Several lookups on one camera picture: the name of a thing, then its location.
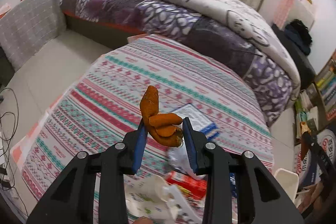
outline turmeric root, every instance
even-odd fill
[[[155,128],[149,124],[149,118],[159,112],[159,92],[150,85],[140,101],[140,111],[143,123],[149,134],[158,143],[168,147],[178,147],[182,143],[182,130],[175,130],[170,137],[161,137],[155,131]]]
[[[183,119],[175,113],[157,114],[149,117],[149,125],[155,128],[168,126],[170,124],[181,124],[182,121]]]
[[[181,129],[172,125],[155,128],[156,133],[161,137],[170,137],[177,130]]]

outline gray checkered cloth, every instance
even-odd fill
[[[23,0],[0,19],[0,45],[15,71],[66,29],[60,0]]]

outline tiled floor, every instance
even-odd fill
[[[8,84],[17,95],[20,109],[18,128],[10,146],[28,133],[47,107],[84,74],[92,62],[109,51],[107,47],[67,30],[33,56]],[[0,112],[16,113],[16,104],[11,92],[5,90],[3,95],[4,102],[0,105]],[[286,110],[270,130],[273,136],[275,170],[279,167],[292,170],[293,122],[293,110]],[[10,115],[4,117],[2,125],[6,137],[10,137],[13,118]],[[12,161],[10,163],[16,188],[30,213],[36,200],[23,182],[20,172],[16,170],[16,165]],[[16,203],[24,210],[20,200],[16,200]]]

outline metal screw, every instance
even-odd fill
[[[206,143],[205,147],[207,149],[215,149],[216,145],[214,143]]]
[[[77,158],[79,158],[79,159],[84,159],[85,157],[86,157],[86,152],[84,152],[84,151],[80,151],[77,154]]]
[[[125,148],[125,144],[124,143],[117,143],[115,145],[115,149],[121,150]]]
[[[246,158],[252,159],[253,156],[254,156],[254,154],[253,154],[253,152],[251,152],[251,151],[245,151],[245,152],[244,152],[244,156],[245,156]]]

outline red package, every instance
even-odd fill
[[[169,172],[165,176],[165,180],[169,184],[176,184],[189,190],[194,196],[194,199],[197,200],[201,200],[207,191],[206,180],[196,180],[188,175],[184,175],[175,171]]]

